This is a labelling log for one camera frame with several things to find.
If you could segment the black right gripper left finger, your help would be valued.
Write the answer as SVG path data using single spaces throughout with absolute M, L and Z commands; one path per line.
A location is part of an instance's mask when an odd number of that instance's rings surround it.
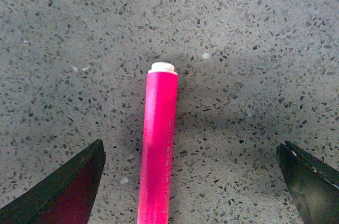
M 1 223 L 88 223 L 105 160 L 98 139 L 1 208 Z

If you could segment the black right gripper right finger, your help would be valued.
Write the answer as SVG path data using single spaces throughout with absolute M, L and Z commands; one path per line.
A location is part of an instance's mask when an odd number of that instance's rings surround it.
M 302 221 L 338 223 L 338 170 L 289 141 L 276 158 Z

